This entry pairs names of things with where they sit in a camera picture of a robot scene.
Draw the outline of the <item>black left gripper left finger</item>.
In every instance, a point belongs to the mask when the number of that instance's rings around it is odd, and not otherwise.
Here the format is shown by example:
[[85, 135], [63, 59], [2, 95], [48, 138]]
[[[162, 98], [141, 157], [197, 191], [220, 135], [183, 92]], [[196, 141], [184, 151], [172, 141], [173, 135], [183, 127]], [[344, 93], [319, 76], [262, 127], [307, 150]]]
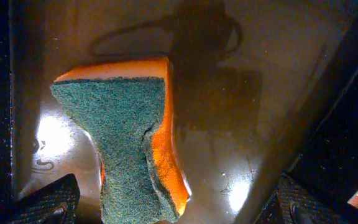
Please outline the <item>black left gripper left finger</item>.
[[7, 223], [73, 224], [80, 199], [74, 174], [67, 174], [13, 205]]

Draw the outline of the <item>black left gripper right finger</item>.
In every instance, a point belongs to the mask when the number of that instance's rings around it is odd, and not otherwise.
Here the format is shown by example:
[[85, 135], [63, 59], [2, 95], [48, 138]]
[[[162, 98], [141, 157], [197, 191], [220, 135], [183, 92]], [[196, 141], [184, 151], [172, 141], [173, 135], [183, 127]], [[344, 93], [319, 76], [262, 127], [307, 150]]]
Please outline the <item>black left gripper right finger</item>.
[[323, 193], [305, 182], [282, 174], [256, 223], [293, 223], [290, 204], [310, 215], [313, 223], [358, 223], [358, 208]]

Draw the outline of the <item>orange green sponge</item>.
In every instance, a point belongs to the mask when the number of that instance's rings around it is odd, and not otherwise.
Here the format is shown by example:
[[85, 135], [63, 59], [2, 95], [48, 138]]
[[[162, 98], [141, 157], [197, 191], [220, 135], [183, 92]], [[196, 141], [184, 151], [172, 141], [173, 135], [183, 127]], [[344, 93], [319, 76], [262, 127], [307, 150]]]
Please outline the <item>orange green sponge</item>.
[[50, 87], [98, 149], [104, 223], [175, 223], [185, 212], [170, 68], [165, 57], [84, 66]]

